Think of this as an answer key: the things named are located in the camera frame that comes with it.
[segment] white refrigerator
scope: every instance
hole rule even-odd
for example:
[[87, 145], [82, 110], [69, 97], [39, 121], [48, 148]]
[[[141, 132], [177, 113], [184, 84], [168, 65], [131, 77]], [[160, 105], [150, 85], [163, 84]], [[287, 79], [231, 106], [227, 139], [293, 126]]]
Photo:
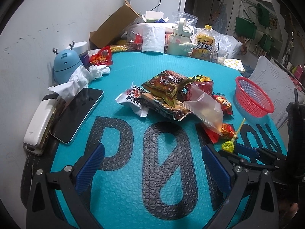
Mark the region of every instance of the white refrigerator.
[[172, 21], [172, 14], [175, 11], [184, 12], [186, 0], [130, 0], [132, 8], [139, 14], [146, 14], [146, 11], [153, 9], [152, 11], [158, 11], [164, 13], [164, 18], [168, 17], [169, 22]]

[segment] lollipop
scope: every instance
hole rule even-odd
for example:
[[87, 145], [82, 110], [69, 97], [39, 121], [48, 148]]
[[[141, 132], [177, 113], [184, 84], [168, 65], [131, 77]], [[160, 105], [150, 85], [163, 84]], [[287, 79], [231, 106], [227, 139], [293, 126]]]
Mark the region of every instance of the lollipop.
[[234, 151], [234, 141], [236, 140], [237, 135], [238, 135], [238, 133], [239, 133], [240, 129], [242, 128], [242, 126], [243, 126], [243, 124], [244, 124], [245, 121], [246, 121], [246, 119], [244, 118], [244, 119], [242, 120], [242, 123], [240, 124], [238, 130], [234, 133], [233, 138], [232, 138], [231, 140], [229, 140], [229, 141], [227, 141], [227, 142], [224, 142], [224, 143], [222, 144], [222, 149], [223, 149], [224, 151], [228, 151], [228, 152], [231, 152], [231, 153]]

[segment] white chair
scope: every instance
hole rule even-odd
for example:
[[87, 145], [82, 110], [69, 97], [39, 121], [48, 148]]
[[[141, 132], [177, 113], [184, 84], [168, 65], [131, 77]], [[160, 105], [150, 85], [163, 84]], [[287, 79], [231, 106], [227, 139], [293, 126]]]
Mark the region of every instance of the white chair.
[[[286, 72], [273, 65], [265, 56], [260, 56], [249, 79], [270, 97], [274, 105], [274, 112], [270, 116], [279, 129], [288, 116], [286, 107], [290, 102], [295, 101], [294, 83]], [[303, 103], [304, 95], [299, 91], [298, 97], [299, 103]]]

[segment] box flap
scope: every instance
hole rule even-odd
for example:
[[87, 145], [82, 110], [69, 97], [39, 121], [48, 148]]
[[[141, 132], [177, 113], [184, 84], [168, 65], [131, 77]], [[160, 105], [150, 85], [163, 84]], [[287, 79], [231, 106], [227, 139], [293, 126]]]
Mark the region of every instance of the box flap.
[[90, 41], [99, 48], [109, 45], [124, 33], [125, 29], [132, 23], [138, 22], [136, 13], [127, 0], [125, 4], [115, 11], [100, 27], [90, 36]]

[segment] green bag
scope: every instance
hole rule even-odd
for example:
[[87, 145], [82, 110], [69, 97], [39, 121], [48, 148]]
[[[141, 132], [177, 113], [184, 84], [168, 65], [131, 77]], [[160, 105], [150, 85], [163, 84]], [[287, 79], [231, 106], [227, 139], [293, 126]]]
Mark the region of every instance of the green bag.
[[270, 12], [268, 9], [266, 9], [264, 6], [262, 6], [260, 3], [257, 4], [256, 7], [257, 10], [257, 17], [258, 22], [260, 25], [263, 25], [265, 28], [270, 27]]
[[247, 12], [243, 10], [242, 18], [236, 17], [235, 32], [238, 36], [245, 36], [249, 39], [255, 39], [257, 26], [255, 26], [254, 22], [251, 21], [248, 15], [248, 19], [244, 18], [244, 12], [247, 15]]
[[269, 35], [266, 35], [264, 33], [263, 37], [260, 39], [260, 42], [258, 42], [258, 45], [267, 53], [270, 52], [271, 45], [272, 45], [273, 40]]

